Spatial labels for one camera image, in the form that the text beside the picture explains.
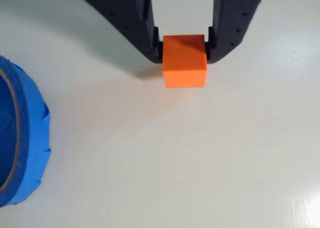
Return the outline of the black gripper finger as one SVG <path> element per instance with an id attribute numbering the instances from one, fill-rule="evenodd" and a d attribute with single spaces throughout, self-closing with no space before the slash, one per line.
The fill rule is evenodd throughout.
<path id="1" fill-rule="evenodd" d="M 261 0 L 213 0 L 213 22 L 205 42 L 207 62 L 216 63 L 243 40 Z"/>
<path id="2" fill-rule="evenodd" d="M 140 53 L 162 63 L 163 42 L 154 24 L 152 0 L 84 0 L 105 17 Z"/>

